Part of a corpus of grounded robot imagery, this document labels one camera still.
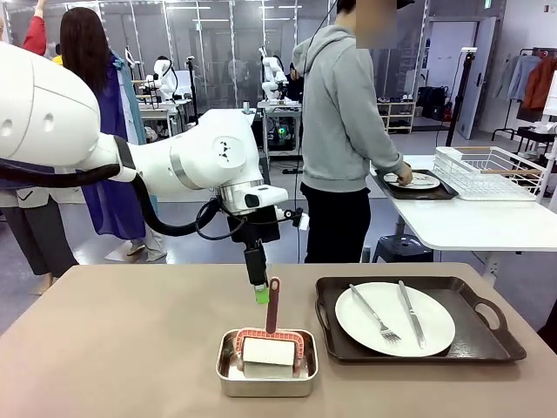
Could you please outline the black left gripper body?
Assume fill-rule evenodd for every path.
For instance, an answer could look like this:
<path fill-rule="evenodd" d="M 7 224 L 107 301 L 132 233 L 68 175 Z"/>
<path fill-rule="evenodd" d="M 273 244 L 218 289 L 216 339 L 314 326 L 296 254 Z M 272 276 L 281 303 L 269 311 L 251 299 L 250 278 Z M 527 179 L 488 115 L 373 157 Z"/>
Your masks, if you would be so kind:
<path fill-rule="evenodd" d="M 227 223 L 232 241 L 252 248 L 258 242 L 269 243 L 280 239 L 279 221 L 274 206 L 260 208 L 244 215 L 228 215 Z"/>

